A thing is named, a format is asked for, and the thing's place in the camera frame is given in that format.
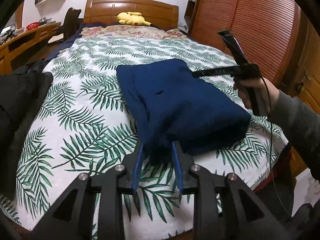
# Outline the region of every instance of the silver screw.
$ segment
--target silver screw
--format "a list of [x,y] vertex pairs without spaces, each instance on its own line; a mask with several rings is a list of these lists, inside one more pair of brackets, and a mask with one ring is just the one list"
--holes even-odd
[[229,174],[228,174],[228,179],[230,179],[230,180],[236,180],[236,179],[238,179],[238,175],[235,174],[235,173],[229,173]]
[[199,170],[201,169],[201,166],[198,165],[198,164],[193,164],[193,165],[191,166],[191,169],[192,169],[193,171],[199,171]]
[[81,173],[78,178],[79,178],[79,180],[86,180],[88,178],[88,174]]
[[123,171],[124,168],[125,168],[125,167],[124,167],[124,165],[122,165],[122,164],[118,164],[118,165],[115,166],[116,171]]

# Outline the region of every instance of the floral blanket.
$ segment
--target floral blanket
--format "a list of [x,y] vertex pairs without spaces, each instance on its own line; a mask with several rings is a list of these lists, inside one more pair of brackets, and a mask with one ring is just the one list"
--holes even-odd
[[[235,63],[220,50],[189,39],[127,37],[77,39],[53,59],[44,69],[53,73],[53,85],[30,128],[19,161],[16,200],[0,196],[5,214],[32,229],[78,174],[105,172],[130,154],[137,141],[137,127],[121,94],[115,69],[118,65],[170,58],[184,60],[191,70]],[[230,76],[204,80],[243,107]],[[274,163],[287,140],[277,126],[273,126],[273,135]],[[252,116],[242,141],[194,160],[212,173],[235,172],[255,188],[268,175],[269,138],[270,123]],[[126,239],[166,239],[193,226],[193,196],[179,198],[171,164],[153,167],[146,160],[138,194],[124,195],[123,206]],[[97,239],[98,207],[92,239]]]
[[149,26],[134,25],[111,25],[104,27],[83,28],[81,35],[83,38],[93,37],[132,37],[132,38],[150,38],[150,39],[188,39],[179,29],[168,31],[159,30]]

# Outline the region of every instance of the stuffed animal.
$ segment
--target stuffed animal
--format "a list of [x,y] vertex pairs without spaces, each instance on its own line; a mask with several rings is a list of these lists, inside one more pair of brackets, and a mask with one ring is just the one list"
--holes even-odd
[[151,23],[144,20],[142,13],[139,12],[123,12],[119,13],[117,20],[120,24],[127,25],[147,25],[150,26]]

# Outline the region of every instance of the red-brown wardrobe door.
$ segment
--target red-brown wardrobe door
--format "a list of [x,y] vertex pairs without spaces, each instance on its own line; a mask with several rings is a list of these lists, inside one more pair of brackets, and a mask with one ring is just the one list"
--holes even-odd
[[230,28],[237,0],[200,0],[191,37],[202,44],[223,50],[225,45],[217,34]]
[[294,0],[238,0],[231,32],[250,62],[257,63],[270,81],[289,63]]

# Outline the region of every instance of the dark sleeve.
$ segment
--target dark sleeve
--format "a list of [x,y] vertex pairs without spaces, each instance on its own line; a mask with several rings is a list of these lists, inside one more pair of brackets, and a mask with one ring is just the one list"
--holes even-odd
[[268,120],[283,130],[284,135],[311,170],[320,179],[320,115],[298,98],[280,91]]

